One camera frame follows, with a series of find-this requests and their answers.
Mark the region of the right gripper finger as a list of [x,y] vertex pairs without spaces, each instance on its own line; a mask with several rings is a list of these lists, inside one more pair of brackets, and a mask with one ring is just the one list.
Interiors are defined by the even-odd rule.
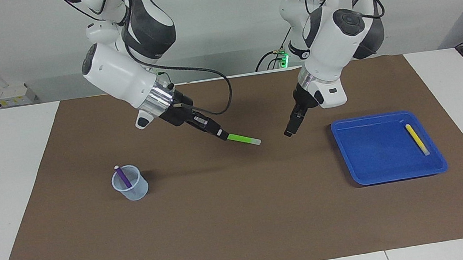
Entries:
[[209,133],[213,136],[216,136],[216,138],[224,141],[224,130],[221,128],[221,125],[218,124],[217,122],[214,122],[214,120],[209,120],[205,122],[192,122],[189,123],[192,127],[195,129],[201,130],[202,132]]
[[221,125],[215,122],[214,119],[202,115],[199,116],[199,121],[200,128],[204,132],[214,135],[223,141],[228,139],[229,132],[224,131]]

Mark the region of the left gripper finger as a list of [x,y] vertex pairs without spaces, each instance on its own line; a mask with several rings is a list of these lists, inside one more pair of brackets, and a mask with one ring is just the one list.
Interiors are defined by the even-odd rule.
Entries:
[[300,126],[302,125],[305,115],[307,114],[308,109],[300,109],[298,110],[296,114],[296,121],[297,121],[297,128],[299,129]]
[[301,123],[302,123],[301,114],[291,113],[286,129],[284,131],[284,136],[291,137],[292,135],[295,135]]

